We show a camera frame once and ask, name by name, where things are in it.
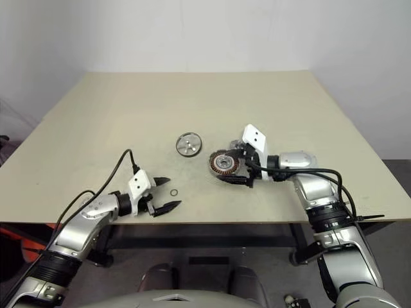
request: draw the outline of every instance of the washer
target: washer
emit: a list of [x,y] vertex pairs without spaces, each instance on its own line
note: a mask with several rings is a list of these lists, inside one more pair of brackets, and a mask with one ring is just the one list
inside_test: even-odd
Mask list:
[[170,195],[172,195],[173,197],[176,197],[176,195],[178,195],[178,194],[179,194],[178,190],[176,190],[176,189],[170,190]]

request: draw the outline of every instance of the silver robot arm segment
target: silver robot arm segment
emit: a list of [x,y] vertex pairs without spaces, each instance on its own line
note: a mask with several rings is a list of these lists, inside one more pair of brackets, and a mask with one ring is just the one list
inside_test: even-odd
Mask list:
[[118,213],[119,202],[113,194],[99,196],[91,202],[61,230],[6,307],[15,307],[17,302],[18,305],[28,302],[34,307],[60,305],[100,230],[116,220]]
[[383,290],[371,249],[341,195],[330,180],[313,174],[332,170],[319,169],[315,156],[303,151],[268,155],[266,136],[251,124],[245,127],[241,141],[231,142],[225,154],[242,158],[249,177],[217,177],[250,188],[256,179],[293,182],[315,233],[314,243],[292,254],[293,264],[317,259],[324,289],[337,308],[399,307]]
[[151,178],[146,171],[139,169],[128,182],[127,193],[115,192],[96,197],[59,231],[6,307],[61,305],[71,280],[104,226],[119,216],[136,216],[141,211],[156,217],[171,211],[181,202],[169,202],[160,208],[153,206],[150,189],[169,180]]
[[[315,156],[305,152],[283,153],[279,167],[317,168]],[[297,264],[318,257],[321,278],[337,308],[399,307],[383,290],[383,281],[372,253],[354,221],[344,213],[333,184],[315,175],[298,174],[289,180],[314,229],[315,242],[295,254]]]

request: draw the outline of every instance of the round metal disc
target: round metal disc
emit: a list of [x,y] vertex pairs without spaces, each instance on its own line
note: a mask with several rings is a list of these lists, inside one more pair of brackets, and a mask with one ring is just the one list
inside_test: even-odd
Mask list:
[[183,133],[175,143],[177,152],[184,157],[193,157],[200,153],[202,141],[196,133]]

